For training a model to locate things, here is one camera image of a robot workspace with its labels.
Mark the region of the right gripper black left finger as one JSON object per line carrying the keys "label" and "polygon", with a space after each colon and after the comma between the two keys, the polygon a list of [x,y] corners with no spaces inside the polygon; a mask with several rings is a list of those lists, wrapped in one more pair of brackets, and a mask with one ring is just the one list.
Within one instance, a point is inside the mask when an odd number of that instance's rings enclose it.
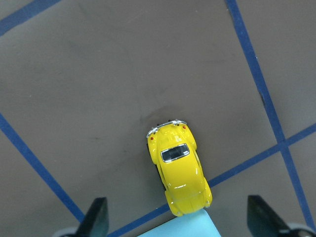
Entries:
{"label": "right gripper black left finger", "polygon": [[95,198],[83,221],[75,231],[59,230],[56,237],[106,237],[109,231],[108,201]]}

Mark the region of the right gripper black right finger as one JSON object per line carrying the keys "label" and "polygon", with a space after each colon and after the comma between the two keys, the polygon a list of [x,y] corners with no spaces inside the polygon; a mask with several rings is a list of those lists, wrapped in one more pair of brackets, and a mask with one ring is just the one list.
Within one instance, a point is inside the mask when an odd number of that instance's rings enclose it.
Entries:
{"label": "right gripper black right finger", "polygon": [[287,224],[259,195],[247,198],[247,226],[253,237],[314,237],[316,232],[301,224]]}

